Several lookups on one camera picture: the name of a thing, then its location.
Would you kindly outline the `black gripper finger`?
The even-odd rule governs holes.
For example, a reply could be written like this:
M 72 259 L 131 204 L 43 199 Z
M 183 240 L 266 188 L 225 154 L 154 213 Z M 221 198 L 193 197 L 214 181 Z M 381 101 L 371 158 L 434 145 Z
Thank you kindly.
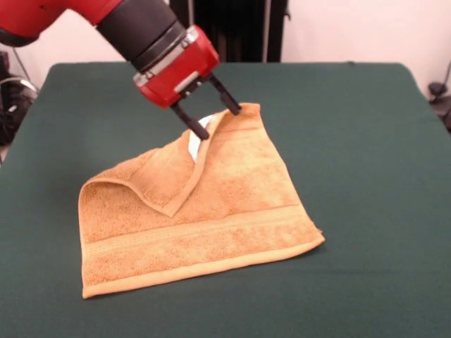
M 219 93 L 221 101 L 226 108 L 233 114 L 239 115 L 242 111 L 239 103 L 232 97 L 230 92 L 224 87 L 222 82 L 213 74 L 209 74 L 208 81 L 216 88 Z
M 209 133 L 205 127 L 203 127 L 198 120 L 195 120 L 186 114 L 178 103 L 171 105 L 171 109 L 200 140 L 207 140 L 209 138 Z

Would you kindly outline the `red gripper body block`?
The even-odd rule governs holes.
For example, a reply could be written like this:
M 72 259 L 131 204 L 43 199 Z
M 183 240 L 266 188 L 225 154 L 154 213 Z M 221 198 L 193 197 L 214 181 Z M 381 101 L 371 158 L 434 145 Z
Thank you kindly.
M 133 77 L 135 86 L 153 104 L 168 108 L 184 89 L 206 77 L 219 64 L 219 55 L 203 30 L 190 26 L 186 35 L 156 65 Z

